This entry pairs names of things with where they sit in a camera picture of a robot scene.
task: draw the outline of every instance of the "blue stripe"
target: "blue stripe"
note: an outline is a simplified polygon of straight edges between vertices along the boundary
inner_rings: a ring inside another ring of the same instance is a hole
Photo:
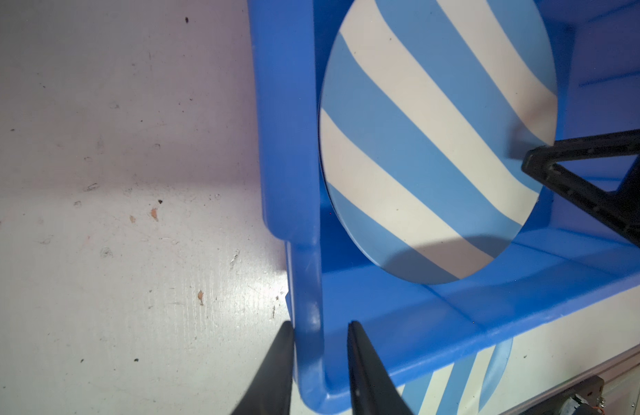
[[[422,376],[416,380],[413,380],[403,389],[403,400],[407,404],[407,408],[414,415],[419,415],[419,411],[421,411],[421,404],[424,402],[424,397],[426,396],[426,392],[428,391],[428,385],[431,384],[432,373],[428,375]]]
[[[360,211],[327,183],[334,210],[365,255],[388,273],[419,284],[444,284],[457,278],[410,248],[375,220]]]
[[[495,209],[368,78],[341,35],[322,105],[350,141],[472,245],[495,257],[517,235],[521,226]]]
[[[481,63],[434,0],[376,0],[396,36],[507,169],[535,192],[539,182],[508,157],[512,142],[544,145],[521,122]]]
[[[453,364],[451,369],[451,375],[448,378],[447,387],[440,406],[437,408],[437,415],[457,415],[458,405],[461,403],[463,392],[465,392],[465,386],[467,385],[467,378],[470,377],[472,366],[476,354],[465,357]]]
[[[557,95],[553,51],[536,4],[530,0],[488,0],[488,5],[523,62]]]
[[[486,369],[483,385],[481,386],[479,411],[481,411],[481,408],[489,401],[497,385],[500,384],[504,370],[507,368],[513,344],[514,339],[508,339],[495,346],[495,350],[492,352],[490,362],[488,363],[488,369]]]

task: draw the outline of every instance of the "blue container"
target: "blue container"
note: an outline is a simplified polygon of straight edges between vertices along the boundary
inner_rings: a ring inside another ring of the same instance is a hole
[[[394,278],[332,211],[318,160],[318,97],[351,0],[249,4],[263,217],[285,241],[295,378],[322,413],[350,406],[346,328],[363,323],[401,385],[640,284],[640,249],[548,189],[521,233],[464,280]],[[557,139],[640,128],[640,0],[542,0],[559,89]],[[631,157],[566,167],[615,189]]]

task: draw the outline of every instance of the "cream stripe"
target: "cream stripe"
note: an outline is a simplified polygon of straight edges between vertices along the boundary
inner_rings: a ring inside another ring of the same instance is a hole
[[[492,261],[364,154],[324,110],[320,133],[326,180],[371,219],[457,278]]]
[[[437,0],[523,124],[553,145],[557,97],[520,57],[486,0]]]
[[[490,357],[495,350],[495,346],[482,350],[476,355],[470,377],[467,378],[467,385],[463,391],[461,403],[458,405],[458,415],[477,415],[479,412],[479,398],[481,397],[481,386],[486,376],[486,370],[490,363]]]
[[[437,413],[442,401],[442,395],[447,388],[448,378],[451,376],[451,369],[453,369],[453,363],[433,373],[426,396],[423,403],[421,403],[419,415],[435,415]]]
[[[384,21],[374,0],[356,0],[341,33],[357,63],[495,208],[525,223],[538,194],[484,143]]]

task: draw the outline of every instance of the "scratched white surface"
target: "scratched white surface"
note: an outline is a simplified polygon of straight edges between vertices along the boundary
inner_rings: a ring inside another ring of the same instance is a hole
[[[245,0],[0,0],[0,414],[232,410],[287,319],[255,111]]]

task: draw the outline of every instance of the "round plate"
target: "round plate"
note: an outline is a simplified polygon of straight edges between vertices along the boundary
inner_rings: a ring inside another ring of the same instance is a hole
[[[556,94],[532,0],[355,0],[320,114],[324,178],[350,237],[411,282],[488,265],[538,199],[520,165],[554,143]]]

